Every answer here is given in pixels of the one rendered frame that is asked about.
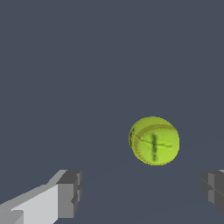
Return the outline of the yellow-green softball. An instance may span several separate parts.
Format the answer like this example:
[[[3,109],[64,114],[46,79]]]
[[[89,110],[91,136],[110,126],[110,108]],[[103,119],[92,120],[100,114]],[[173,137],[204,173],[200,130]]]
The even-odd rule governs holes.
[[[141,118],[130,129],[129,146],[143,163],[167,165],[178,155],[179,133],[164,118]]]

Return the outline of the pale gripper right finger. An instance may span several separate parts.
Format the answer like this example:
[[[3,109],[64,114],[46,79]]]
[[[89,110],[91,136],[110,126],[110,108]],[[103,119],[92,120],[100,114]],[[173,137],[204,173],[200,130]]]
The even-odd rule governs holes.
[[[200,178],[203,196],[224,214],[224,170],[202,171]]]

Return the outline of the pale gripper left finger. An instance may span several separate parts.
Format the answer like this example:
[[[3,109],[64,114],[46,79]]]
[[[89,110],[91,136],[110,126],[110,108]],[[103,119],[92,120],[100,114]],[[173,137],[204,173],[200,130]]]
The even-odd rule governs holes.
[[[54,224],[73,218],[82,195],[82,171],[59,170],[38,186],[0,205],[0,224]]]

